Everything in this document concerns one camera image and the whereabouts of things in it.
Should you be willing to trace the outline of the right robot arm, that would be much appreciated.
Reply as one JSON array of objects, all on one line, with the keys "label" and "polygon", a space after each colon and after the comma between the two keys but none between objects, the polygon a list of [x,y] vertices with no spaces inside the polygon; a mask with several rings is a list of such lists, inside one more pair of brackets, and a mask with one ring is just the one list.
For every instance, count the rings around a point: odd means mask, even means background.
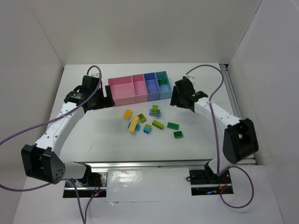
[{"label": "right robot arm", "polygon": [[217,174],[224,177],[227,168],[244,160],[258,151],[254,124],[250,119],[241,119],[231,115],[212,102],[202,91],[195,91],[192,82],[184,77],[175,82],[171,97],[171,105],[190,109],[216,126],[219,149],[216,157],[204,165],[203,170],[190,172],[191,184],[216,184]]}]

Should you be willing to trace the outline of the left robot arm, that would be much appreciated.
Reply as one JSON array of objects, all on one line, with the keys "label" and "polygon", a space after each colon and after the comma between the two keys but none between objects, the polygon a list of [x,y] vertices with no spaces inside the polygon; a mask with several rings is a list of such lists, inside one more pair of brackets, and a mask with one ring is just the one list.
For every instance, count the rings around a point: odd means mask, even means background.
[{"label": "left robot arm", "polygon": [[82,84],[66,95],[57,120],[33,145],[22,148],[26,176],[52,184],[74,179],[88,185],[96,176],[91,166],[82,162],[63,162],[59,156],[68,136],[87,111],[114,105],[110,86],[102,86],[98,77],[84,76]]}]

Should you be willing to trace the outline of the yellow curved lego brick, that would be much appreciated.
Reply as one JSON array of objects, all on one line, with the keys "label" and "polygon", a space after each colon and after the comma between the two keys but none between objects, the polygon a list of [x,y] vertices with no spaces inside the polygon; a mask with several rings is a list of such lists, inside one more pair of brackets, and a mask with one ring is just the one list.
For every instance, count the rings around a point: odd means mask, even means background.
[{"label": "yellow curved lego brick", "polygon": [[132,115],[132,110],[127,109],[127,110],[125,111],[124,115],[123,115],[123,118],[126,119],[126,120],[129,120],[130,117],[131,117],[131,115]]}]

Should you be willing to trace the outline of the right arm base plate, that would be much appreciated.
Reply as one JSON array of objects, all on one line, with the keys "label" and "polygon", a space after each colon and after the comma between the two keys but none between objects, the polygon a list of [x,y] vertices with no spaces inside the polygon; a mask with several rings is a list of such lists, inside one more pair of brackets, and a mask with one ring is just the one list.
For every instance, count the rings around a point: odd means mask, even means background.
[{"label": "right arm base plate", "polygon": [[191,185],[192,196],[233,194],[232,181],[229,171],[225,171],[221,176],[209,176],[203,169],[189,170],[189,176],[185,178]]}]

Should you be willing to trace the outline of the dark green lego plate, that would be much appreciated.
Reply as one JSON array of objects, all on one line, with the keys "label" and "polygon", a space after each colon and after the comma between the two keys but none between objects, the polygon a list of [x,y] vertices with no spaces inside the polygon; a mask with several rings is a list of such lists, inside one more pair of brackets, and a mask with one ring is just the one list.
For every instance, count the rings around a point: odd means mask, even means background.
[{"label": "dark green lego plate", "polygon": [[168,122],[167,128],[178,131],[179,130],[179,124]]}]

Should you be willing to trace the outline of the dark green square lego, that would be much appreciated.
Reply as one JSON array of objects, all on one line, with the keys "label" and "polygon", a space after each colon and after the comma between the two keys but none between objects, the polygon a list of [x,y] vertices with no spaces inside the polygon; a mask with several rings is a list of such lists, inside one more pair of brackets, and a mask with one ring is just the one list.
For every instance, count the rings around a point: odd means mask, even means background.
[{"label": "dark green square lego", "polygon": [[183,133],[182,133],[182,131],[174,132],[173,135],[174,135],[174,138],[175,138],[175,139],[183,138]]}]

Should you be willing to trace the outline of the lime square lego brick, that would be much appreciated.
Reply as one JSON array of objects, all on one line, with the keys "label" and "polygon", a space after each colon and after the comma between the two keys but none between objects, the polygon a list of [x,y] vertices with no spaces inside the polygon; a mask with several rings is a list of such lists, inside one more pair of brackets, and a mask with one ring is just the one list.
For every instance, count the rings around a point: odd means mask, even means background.
[{"label": "lime square lego brick", "polygon": [[158,105],[153,105],[152,106],[152,113],[157,114],[158,113]]}]

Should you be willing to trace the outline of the long yellow lego brick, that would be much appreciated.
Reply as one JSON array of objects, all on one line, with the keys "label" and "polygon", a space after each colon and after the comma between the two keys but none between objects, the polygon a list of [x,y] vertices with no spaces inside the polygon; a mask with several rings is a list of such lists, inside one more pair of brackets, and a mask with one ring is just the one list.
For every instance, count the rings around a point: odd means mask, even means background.
[{"label": "long yellow lego brick", "polygon": [[134,132],[134,131],[135,131],[135,129],[136,129],[136,127],[137,127],[137,124],[138,124],[138,121],[139,121],[139,117],[138,117],[138,116],[134,116],[134,117],[132,118],[132,121],[131,121],[131,123],[130,123],[130,125],[129,125],[129,128],[128,128],[128,130],[129,130],[130,132]]}]

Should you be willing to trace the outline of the turquoise arch lego brick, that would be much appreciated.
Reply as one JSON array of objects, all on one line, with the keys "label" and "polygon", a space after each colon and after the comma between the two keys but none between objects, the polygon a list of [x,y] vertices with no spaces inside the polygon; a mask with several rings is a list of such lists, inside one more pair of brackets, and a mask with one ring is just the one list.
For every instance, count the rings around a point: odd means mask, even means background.
[{"label": "turquoise arch lego brick", "polygon": [[149,115],[152,117],[160,117],[161,116],[161,111],[160,109],[157,109],[155,111],[152,110],[152,108],[149,110]]}]

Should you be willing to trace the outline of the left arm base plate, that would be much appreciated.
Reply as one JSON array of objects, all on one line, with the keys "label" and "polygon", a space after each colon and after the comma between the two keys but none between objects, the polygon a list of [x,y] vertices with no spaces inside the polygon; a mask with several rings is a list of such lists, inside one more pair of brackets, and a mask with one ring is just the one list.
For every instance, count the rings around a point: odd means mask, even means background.
[{"label": "left arm base plate", "polygon": [[[88,183],[81,183],[79,180],[74,182],[77,187],[78,195],[80,198],[94,197],[102,198],[107,196],[107,180],[108,170],[95,169],[92,171],[92,177]],[[70,181],[65,181],[63,198],[76,198],[75,188]]]}]

